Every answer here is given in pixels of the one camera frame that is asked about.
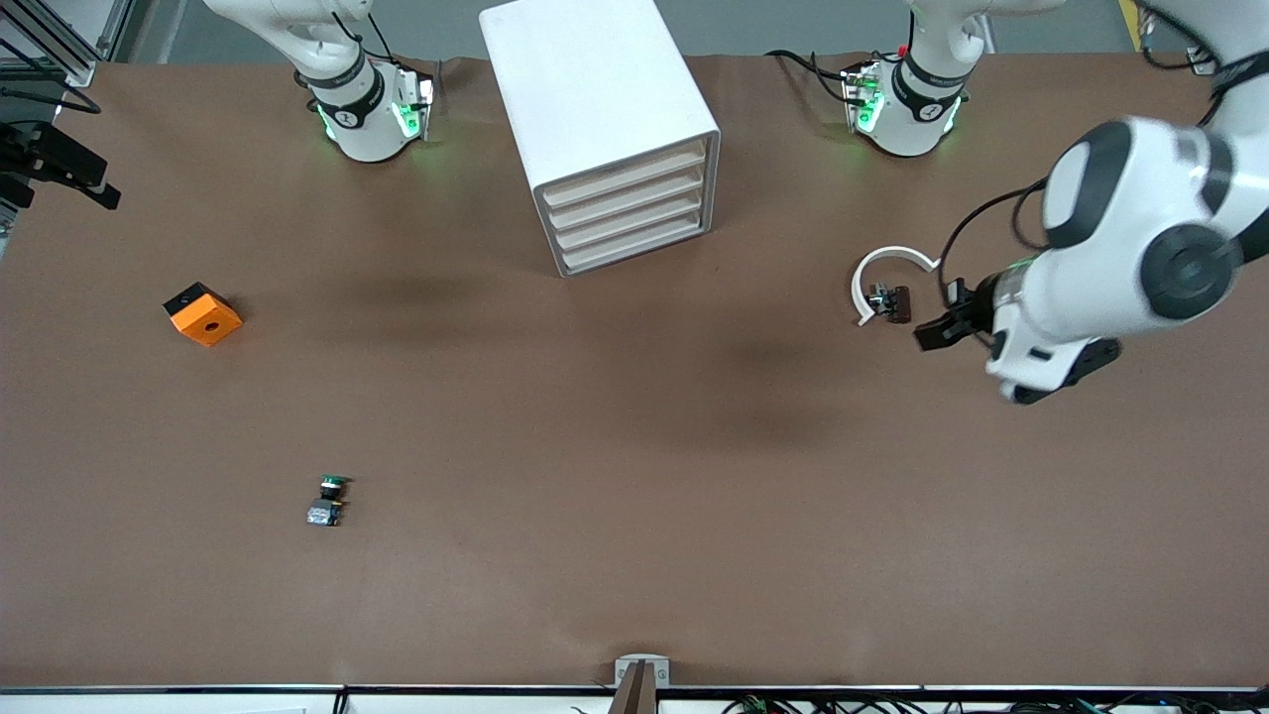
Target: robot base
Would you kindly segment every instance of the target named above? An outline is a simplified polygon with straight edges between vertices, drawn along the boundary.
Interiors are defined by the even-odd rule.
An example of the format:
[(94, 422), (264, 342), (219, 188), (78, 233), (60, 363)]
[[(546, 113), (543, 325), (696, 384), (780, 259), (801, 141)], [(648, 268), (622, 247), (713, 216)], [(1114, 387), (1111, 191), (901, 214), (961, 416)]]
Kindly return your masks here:
[(851, 133), (868, 137), (878, 148), (895, 156), (920, 156), (934, 148), (943, 134), (952, 131), (961, 99), (947, 110), (937, 104), (940, 114), (934, 120), (917, 120), (911, 109), (895, 99), (891, 89), (897, 62), (874, 61), (858, 72), (843, 72), (841, 89), (848, 99), (862, 107), (846, 104), (846, 126)]
[(320, 107), (317, 109), (326, 124), (326, 136), (349, 159), (364, 162), (386, 161), (411, 141), (426, 141), (433, 101), (433, 80), (420, 81), (418, 72), (388, 62), (372, 61), (371, 65), (383, 76), (387, 90), (365, 114), (362, 126), (345, 127), (339, 112), (329, 117)]

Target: gray floor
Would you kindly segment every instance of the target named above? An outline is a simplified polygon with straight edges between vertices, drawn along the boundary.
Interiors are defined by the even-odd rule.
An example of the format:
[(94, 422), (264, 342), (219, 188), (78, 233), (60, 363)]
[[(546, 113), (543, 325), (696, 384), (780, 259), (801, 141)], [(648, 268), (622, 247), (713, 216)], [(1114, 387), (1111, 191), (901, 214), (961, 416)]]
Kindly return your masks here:
[[(392, 51), (424, 60), (485, 57), (477, 14), (504, 0), (378, 0), (374, 16)], [(907, 34), (901, 0), (659, 0), (685, 55), (761, 55), (892, 48)], [(996, 18), (1001, 52), (1131, 52), (1117, 0), (1068, 0), (1028, 18)], [(358, 32), (369, 36), (369, 28)], [(202, 0), (152, 0), (133, 53), (142, 62), (280, 62), (264, 41)]]

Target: black label band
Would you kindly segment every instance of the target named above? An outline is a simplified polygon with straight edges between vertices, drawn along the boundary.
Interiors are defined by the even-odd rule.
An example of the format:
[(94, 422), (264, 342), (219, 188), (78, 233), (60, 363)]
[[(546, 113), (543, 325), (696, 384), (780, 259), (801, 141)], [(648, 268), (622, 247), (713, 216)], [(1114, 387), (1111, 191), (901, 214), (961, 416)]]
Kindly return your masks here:
[(381, 100), (383, 100), (383, 75), (379, 74), (378, 70), (374, 70), (374, 84), (371, 86), (371, 90), (357, 101), (344, 104), (343, 107), (327, 104), (321, 100), (319, 100), (317, 104), (321, 107), (322, 113), (330, 117), (330, 119), (340, 127), (362, 128), (362, 124), (365, 123), (365, 117), (379, 105)]
[(933, 96), (919, 94), (909, 86), (907, 80), (904, 79), (902, 67), (895, 67), (895, 71), (891, 72), (891, 84), (895, 85), (895, 98), (911, 109), (912, 118), (921, 123), (939, 120), (939, 118), (947, 113), (953, 104), (956, 104), (957, 99), (961, 98), (961, 93), (958, 91), (942, 99), (934, 99)]
[[(968, 72), (961, 76), (949, 77), (928, 72), (925, 71), (925, 67), (916, 63), (916, 60), (912, 58), (911, 52), (904, 56), (902, 66), (907, 67), (907, 71), (912, 72), (912, 76), (916, 77), (917, 80), (924, 81), (930, 86), (938, 86), (939, 89), (952, 89), (953, 86), (961, 86), (962, 84), (966, 82), (967, 79), (970, 79), (970, 75), (973, 74), (973, 70), (970, 70)], [(901, 67), (895, 67), (895, 71), (897, 72), (900, 71), (900, 68)]]

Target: yellow object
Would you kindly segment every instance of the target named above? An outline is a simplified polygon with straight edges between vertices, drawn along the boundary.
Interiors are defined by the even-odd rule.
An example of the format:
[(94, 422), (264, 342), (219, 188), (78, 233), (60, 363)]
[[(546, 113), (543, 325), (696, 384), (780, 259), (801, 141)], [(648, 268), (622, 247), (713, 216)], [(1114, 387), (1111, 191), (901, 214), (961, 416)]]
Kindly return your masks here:
[(1140, 22), (1137, 4), (1132, 0), (1119, 0), (1119, 11), (1123, 13), (1123, 22), (1128, 25), (1128, 37), (1132, 38), (1132, 48), (1141, 52), (1141, 30), (1137, 25)]

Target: orange cube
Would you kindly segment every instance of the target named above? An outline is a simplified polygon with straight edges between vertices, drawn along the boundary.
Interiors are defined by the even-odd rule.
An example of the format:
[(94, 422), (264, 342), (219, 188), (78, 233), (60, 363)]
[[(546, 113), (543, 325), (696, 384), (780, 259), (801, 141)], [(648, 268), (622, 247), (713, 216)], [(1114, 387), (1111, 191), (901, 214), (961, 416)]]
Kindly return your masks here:
[(162, 306), (180, 334), (203, 346), (216, 344), (242, 325), (242, 317), (239, 317), (225, 298), (201, 282), (189, 285)]

